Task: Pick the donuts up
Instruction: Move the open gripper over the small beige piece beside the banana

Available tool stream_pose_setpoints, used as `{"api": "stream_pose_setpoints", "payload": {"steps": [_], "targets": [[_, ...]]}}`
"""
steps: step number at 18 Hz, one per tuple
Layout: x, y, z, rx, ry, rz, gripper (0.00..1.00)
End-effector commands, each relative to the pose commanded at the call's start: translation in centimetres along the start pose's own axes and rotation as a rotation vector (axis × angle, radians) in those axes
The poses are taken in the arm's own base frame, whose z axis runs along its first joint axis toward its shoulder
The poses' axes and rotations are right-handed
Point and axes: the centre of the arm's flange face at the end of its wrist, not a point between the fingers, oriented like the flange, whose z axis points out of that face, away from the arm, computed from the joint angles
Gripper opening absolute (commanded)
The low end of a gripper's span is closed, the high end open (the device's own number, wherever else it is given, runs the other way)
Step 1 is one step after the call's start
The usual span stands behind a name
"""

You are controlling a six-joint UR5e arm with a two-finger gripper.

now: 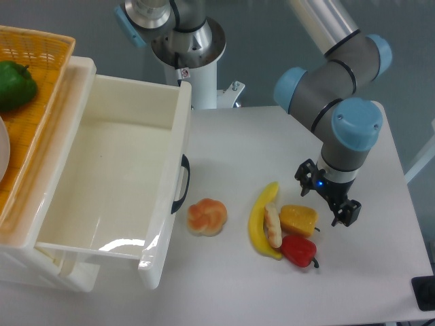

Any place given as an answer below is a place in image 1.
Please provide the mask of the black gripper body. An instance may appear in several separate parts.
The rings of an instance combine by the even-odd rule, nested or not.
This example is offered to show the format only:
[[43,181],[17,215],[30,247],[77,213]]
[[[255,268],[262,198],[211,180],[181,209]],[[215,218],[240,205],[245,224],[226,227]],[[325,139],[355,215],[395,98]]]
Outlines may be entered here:
[[355,178],[356,170],[345,172],[330,167],[317,167],[313,175],[313,186],[330,208],[355,206],[355,200],[348,198],[348,191]]

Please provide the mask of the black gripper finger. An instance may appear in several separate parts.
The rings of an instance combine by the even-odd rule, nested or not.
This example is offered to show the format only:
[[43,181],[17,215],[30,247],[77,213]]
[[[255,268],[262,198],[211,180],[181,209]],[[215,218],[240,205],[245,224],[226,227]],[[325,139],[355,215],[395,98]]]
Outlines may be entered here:
[[332,226],[343,224],[349,227],[358,219],[361,207],[362,205],[357,200],[346,200],[340,205],[333,206],[334,219]]
[[301,196],[306,196],[311,190],[317,190],[318,176],[319,176],[319,169],[311,159],[304,161],[298,167],[294,175],[294,178],[300,184]]

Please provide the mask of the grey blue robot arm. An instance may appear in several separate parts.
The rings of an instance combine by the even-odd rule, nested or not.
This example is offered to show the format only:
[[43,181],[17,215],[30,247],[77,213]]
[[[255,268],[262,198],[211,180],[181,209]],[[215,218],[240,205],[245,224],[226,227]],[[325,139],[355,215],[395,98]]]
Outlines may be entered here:
[[[322,142],[318,160],[303,162],[295,178],[302,194],[316,191],[328,203],[334,223],[351,225],[361,205],[347,194],[383,124],[379,108],[355,92],[385,72],[392,51],[382,37],[362,34],[339,1],[290,6],[326,58],[313,72],[286,71],[274,87],[275,102]],[[217,88],[226,38],[203,1],[123,1],[114,15],[134,46],[151,47],[169,85],[192,86],[195,109],[235,105],[243,87]]]

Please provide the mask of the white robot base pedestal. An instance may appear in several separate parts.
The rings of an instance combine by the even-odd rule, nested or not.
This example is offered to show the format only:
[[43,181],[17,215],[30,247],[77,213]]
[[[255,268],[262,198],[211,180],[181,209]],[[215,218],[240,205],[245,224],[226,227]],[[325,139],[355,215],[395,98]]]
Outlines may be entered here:
[[223,28],[212,18],[190,32],[169,31],[152,42],[154,56],[161,62],[168,85],[188,82],[192,86],[193,109],[238,107],[245,89],[240,81],[218,88],[218,60],[226,49]]

